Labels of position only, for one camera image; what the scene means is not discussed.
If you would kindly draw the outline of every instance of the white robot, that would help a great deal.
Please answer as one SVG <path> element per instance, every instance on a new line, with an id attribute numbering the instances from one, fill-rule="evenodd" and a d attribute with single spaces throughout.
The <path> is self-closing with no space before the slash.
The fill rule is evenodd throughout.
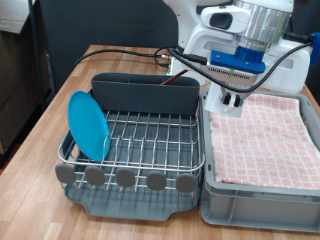
<path id="1" fill-rule="evenodd" d="M 244 100 L 260 85 L 296 94 L 304 86 L 310 63 L 318 59 L 317 33 L 306 44 L 283 39 L 294 0 L 235 0 L 229 6 L 206 7 L 201 15 L 197 6 L 229 1 L 163 1 L 179 24 L 180 52 L 171 51 L 172 73 L 189 70 L 187 75 L 200 84 L 209 81 L 208 75 L 219 80 L 210 85 L 208 111 L 240 117 Z"/>

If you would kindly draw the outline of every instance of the wooden table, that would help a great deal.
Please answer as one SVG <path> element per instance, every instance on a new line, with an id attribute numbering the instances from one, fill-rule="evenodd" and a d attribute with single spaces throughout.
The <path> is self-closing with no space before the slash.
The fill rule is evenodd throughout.
<path id="1" fill-rule="evenodd" d="M 88 52 L 114 48 L 91 46 Z M 154 53 L 155 49 L 121 48 Z M 320 239 L 320 234 L 221 227 L 205 223 L 199 207 L 174 213 L 166 222 L 92 217 L 71 203 L 56 179 L 57 149 L 67 129 L 67 104 L 77 90 L 87 91 L 101 72 L 165 74 L 152 58 L 106 53 L 84 60 L 72 72 L 42 118 L 0 177 L 2 239 Z M 308 89 L 304 89 L 309 98 Z"/>

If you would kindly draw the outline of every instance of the metal wire grid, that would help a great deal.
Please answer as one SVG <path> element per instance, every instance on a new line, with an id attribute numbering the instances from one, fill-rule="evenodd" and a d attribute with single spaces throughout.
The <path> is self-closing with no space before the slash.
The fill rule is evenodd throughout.
<path id="1" fill-rule="evenodd" d="M 104 171 L 105 190 L 118 186 L 122 191 L 115 181 L 118 168 L 134 170 L 134 192 L 147 188 L 146 176 L 150 171 L 161 171 L 166 175 L 165 190 L 176 190 L 175 181 L 181 173 L 199 176 L 204 157 L 201 156 L 197 117 L 108 111 L 106 120 L 111 130 L 111 148 L 108 157 L 101 162 L 87 158 L 80 150 L 74 157 L 74 142 L 67 151 L 70 153 L 68 159 L 61 155 L 62 145 L 59 147 L 60 159 L 76 166 L 77 189 L 87 183 L 84 173 L 87 166 L 98 166 Z"/>

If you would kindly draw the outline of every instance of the black cable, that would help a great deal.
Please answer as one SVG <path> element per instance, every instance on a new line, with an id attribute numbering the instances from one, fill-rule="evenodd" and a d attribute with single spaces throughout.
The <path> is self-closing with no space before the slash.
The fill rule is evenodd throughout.
<path id="1" fill-rule="evenodd" d="M 83 59 L 88 58 L 92 55 L 99 54 L 99 53 L 105 53 L 105 52 L 118 52 L 118 53 L 126 53 L 126 54 L 131 54 L 131 55 L 136 55 L 139 57 L 154 57 L 154 58 L 161 58 L 162 55 L 156 55 L 156 54 L 145 54 L 145 53 L 137 53 L 137 52 L 131 52 L 127 50 L 120 50 L 120 49 L 103 49 L 103 50 L 98 50 L 94 51 L 92 53 L 89 53 L 87 55 L 84 55 L 83 57 L 79 58 L 75 64 L 73 65 L 73 69 L 81 62 Z"/>
<path id="2" fill-rule="evenodd" d="M 169 49 L 169 48 L 174 48 L 174 47 L 162 47 L 162 48 L 159 48 L 155 53 L 154 53 L 154 61 L 161 67 L 169 67 L 170 64 L 167 64 L 167 63 L 159 63 L 158 60 L 157 60 L 157 54 L 158 52 L 160 52 L 161 50 L 164 50 L 164 49 Z"/>
<path id="3" fill-rule="evenodd" d="M 305 47 L 308 47 L 308 46 L 311 46 L 313 44 L 313 42 L 309 42 L 309 43 L 306 43 L 306 44 L 303 44 L 303 45 L 300 45 L 294 49 L 292 49 L 291 51 L 287 52 L 285 55 L 283 55 L 273 66 L 272 68 L 269 70 L 269 72 L 254 86 L 248 88 L 248 89 L 238 89 L 238 88 L 234 88 L 234 87 L 231 87 L 227 84 L 224 84 L 223 82 L 219 81 L 218 79 L 210 76 L 209 74 L 207 74 L 206 72 L 202 71 L 201 69 L 195 67 L 192 63 L 186 61 L 185 59 L 183 59 L 183 54 L 181 54 L 180 52 L 178 52 L 177 50 L 175 49 L 172 49 L 172 48 L 169 48 L 168 51 L 169 53 L 175 57 L 177 60 L 179 60 L 180 62 L 182 62 L 183 64 L 185 64 L 186 66 L 188 66 L 189 68 L 193 69 L 194 71 L 198 72 L 200 75 L 208 78 L 210 81 L 218 84 L 219 86 L 221 87 L 224 87 L 230 91 L 233 91 L 233 92 L 238 92 L 238 93 L 249 93 L 249 92 L 253 92 L 255 91 L 257 88 L 259 88 L 269 77 L 270 75 L 274 72 L 274 70 L 281 64 L 281 62 L 283 60 L 285 60 L 288 56 L 290 56 L 292 53 L 302 49 L 302 48 L 305 48 Z"/>

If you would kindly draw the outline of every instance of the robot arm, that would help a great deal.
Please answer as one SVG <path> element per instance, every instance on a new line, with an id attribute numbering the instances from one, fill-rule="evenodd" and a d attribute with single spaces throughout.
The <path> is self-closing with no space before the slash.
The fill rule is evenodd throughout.
<path id="1" fill-rule="evenodd" d="M 201 16 L 196 14 L 196 6 L 201 4 L 199 0 L 164 1 L 177 14 L 179 46 L 184 49 L 183 53 L 207 59 L 207 64 L 192 65 L 230 86 L 211 84 L 205 106 L 209 111 L 240 117 L 243 102 L 252 92 L 241 94 L 230 88 L 249 89 L 261 79 L 267 79 L 262 85 L 265 88 L 298 93 L 306 80 L 310 55 L 316 58 L 319 55 L 318 48 L 314 47 L 317 51 L 312 47 L 300 49 L 300 43 L 282 39 L 294 9 L 293 0 L 235 0 L 231 6 L 205 8 Z M 299 50 L 264 78 L 275 62 L 297 47 Z M 182 66 L 195 70 L 185 64 Z"/>
<path id="2" fill-rule="evenodd" d="M 163 0 L 175 13 L 179 25 L 178 45 L 185 48 L 192 30 L 200 23 L 197 6 L 217 5 L 229 0 Z"/>

